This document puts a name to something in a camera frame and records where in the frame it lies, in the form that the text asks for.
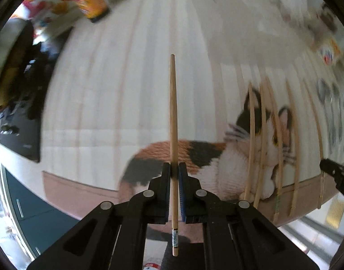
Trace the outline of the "striped cat placemat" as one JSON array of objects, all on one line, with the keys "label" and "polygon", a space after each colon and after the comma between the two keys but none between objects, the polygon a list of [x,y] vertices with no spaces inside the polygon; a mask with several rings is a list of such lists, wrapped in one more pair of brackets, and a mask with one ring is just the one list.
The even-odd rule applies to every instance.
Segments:
[{"label": "striped cat placemat", "polygon": [[105,198],[147,188],[170,160],[169,56],[176,56],[179,159],[203,189],[243,199],[255,104],[249,200],[278,224],[318,206],[323,108],[331,72],[298,25],[270,1],[127,0],[78,22],[59,58],[43,123],[46,200],[75,218]]}]

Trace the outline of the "large steel spoon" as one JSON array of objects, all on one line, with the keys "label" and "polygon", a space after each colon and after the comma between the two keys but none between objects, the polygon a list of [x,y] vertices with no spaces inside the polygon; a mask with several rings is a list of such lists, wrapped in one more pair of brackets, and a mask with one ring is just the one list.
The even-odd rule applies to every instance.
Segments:
[{"label": "large steel spoon", "polygon": [[332,93],[324,79],[318,79],[318,98],[324,110],[328,130],[329,153],[332,154],[336,144],[336,128],[334,125],[334,111],[332,107]]}]

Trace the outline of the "black induction cooktop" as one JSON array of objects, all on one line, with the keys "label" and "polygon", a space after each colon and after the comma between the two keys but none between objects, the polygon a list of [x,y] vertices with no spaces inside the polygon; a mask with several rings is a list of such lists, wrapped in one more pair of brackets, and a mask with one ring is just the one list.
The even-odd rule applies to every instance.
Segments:
[{"label": "black induction cooktop", "polygon": [[0,144],[33,162],[40,162],[41,120],[29,119],[20,109],[8,119],[3,118],[0,127]]}]

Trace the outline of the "wooden chopstick with label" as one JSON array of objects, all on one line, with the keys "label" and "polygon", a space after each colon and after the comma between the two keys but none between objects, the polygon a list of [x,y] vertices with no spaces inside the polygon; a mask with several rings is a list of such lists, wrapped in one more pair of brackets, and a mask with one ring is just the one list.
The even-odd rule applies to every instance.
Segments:
[{"label": "wooden chopstick with label", "polygon": [[178,130],[177,130],[177,90],[176,90],[176,62],[175,55],[170,56],[170,103],[169,103],[169,124],[170,124],[170,206],[171,206],[171,236],[172,255],[178,256],[178,225],[179,225],[179,189],[178,189]]}]

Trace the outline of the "white yellow soap box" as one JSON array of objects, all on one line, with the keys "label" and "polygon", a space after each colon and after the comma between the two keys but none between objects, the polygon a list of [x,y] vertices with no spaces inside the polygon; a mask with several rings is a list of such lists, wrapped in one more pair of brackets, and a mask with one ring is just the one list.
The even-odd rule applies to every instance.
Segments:
[{"label": "white yellow soap box", "polygon": [[335,65],[342,55],[342,51],[340,50],[338,44],[332,38],[325,40],[320,45],[318,48],[318,53],[323,62],[328,66]]}]

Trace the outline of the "teal cabinet front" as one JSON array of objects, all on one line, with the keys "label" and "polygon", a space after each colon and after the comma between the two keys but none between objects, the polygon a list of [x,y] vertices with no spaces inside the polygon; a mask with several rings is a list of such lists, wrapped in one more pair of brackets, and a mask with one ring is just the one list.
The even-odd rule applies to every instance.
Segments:
[{"label": "teal cabinet front", "polygon": [[8,170],[4,171],[4,185],[18,233],[33,257],[42,254],[78,223],[39,198]]}]

